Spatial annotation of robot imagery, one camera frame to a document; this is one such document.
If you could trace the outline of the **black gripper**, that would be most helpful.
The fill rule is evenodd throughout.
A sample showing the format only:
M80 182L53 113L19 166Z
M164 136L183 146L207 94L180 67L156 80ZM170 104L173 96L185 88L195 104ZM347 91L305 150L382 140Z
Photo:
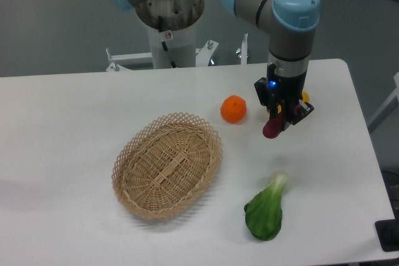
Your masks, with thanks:
M254 84L260 104L269 112L269 119L283 114L283 130L296 125L314 111L309 102L302 101L305 77L305 72L295 77L279 75L277 65L271 63L267 66L266 76Z

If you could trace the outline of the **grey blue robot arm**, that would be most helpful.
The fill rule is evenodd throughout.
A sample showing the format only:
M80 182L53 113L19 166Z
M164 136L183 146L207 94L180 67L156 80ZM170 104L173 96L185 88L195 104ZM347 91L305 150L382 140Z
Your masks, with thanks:
M134 9L153 36L156 69L192 67L195 48L189 30L204 11L204 0L112 0L121 10ZM221 0L236 17L269 35L267 74L255 83L269 120L263 133L277 136L302 121L313 106L302 97L320 19L320 0Z

